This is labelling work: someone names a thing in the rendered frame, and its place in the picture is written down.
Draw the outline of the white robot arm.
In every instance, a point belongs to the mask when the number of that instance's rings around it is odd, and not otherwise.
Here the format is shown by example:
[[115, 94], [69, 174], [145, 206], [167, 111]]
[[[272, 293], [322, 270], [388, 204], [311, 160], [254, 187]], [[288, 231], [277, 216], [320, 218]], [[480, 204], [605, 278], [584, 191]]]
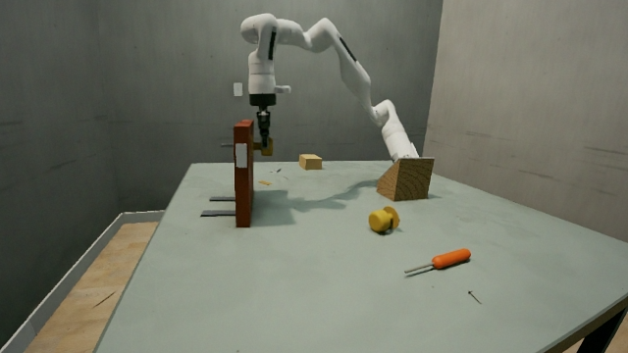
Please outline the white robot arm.
[[384, 126], [382, 136], [392, 162], [399, 157], [419, 157], [405, 133], [393, 103], [386, 100], [376, 107], [371, 105], [370, 78], [328, 19], [322, 19], [307, 32], [303, 32], [297, 23], [276, 19], [273, 15], [265, 13], [245, 19], [240, 31], [248, 43], [258, 44], [256, 51], [248, 57], [249, 94], [290, 93], [288, 85], [276, 86], [275, 83], [274, 58], [278, 44], [293, 45], [314, 53], [321, 53], [333, 45], [339, 54], [342, 81], [364, 107], [374, 124]]

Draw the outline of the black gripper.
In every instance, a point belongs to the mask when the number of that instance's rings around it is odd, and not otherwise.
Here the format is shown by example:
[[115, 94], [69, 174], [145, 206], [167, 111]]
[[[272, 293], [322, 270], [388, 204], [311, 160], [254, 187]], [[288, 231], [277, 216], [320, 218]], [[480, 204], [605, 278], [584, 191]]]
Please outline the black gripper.
[[[251, 106], [259, 107], [259, 112], [256, 113], [256, 116], [258, 119], [258, 128], [260, 128], [259, 133], [261, 136], [261, 148], [269, 149], [269, 128], [270, 128], [271, 113], [270, 112], [267, 113], [267, 107], [268, 105], [269, 106], [276, 105], [276, 93], [249, 94], [249, 103]], [[266, 121], [265, 121], [265, 118], [266, 118]]]

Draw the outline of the yellow door knob with grey spindle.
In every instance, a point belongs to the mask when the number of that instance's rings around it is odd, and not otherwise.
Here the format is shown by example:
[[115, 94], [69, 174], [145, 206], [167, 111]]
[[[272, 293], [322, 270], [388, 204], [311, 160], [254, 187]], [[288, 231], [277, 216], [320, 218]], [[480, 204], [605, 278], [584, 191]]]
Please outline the yellow door knob with grey spindle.
[[[251, 156], [253, 157], [253, 153], [252, 153], [252, 139], [253, 139], [253, 135], [251, 138]], [[233, 144], [221, 144], [221, 147], [234, 147]], [[269, 137], [269, 149], [262, 149], [261, 148], [261, 143], [254, 143], [253, 142], [253, 150], [261, 150], [261, 155], [262, 156], [272, 156], [273, 155], [273, 138]]]

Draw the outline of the orange-handled screwdriver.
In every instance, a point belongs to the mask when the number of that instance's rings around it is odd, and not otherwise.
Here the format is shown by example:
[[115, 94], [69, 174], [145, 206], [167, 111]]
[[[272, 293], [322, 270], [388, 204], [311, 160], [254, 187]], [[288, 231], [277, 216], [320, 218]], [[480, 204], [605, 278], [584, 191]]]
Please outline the orange-handled screwdriver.
[[440, 269], [440, 268], [443, 268], [452, 264], [456, 264], [456, 263], [468, 260], [470, 256], [471, 256], [470, 251], [466, 248], [462, 248], [462, 249], [455, 250], [449, 253], [445, 253], [443, 255], [436, 256], [432, 259], [432, 263], [419, 266], [416, 268], [412, 268], [409, 270], [405, 270], [404, 272], [407, 274], [407, 273], [424, 269], [430, 266], [433, 266], [436, 269]]

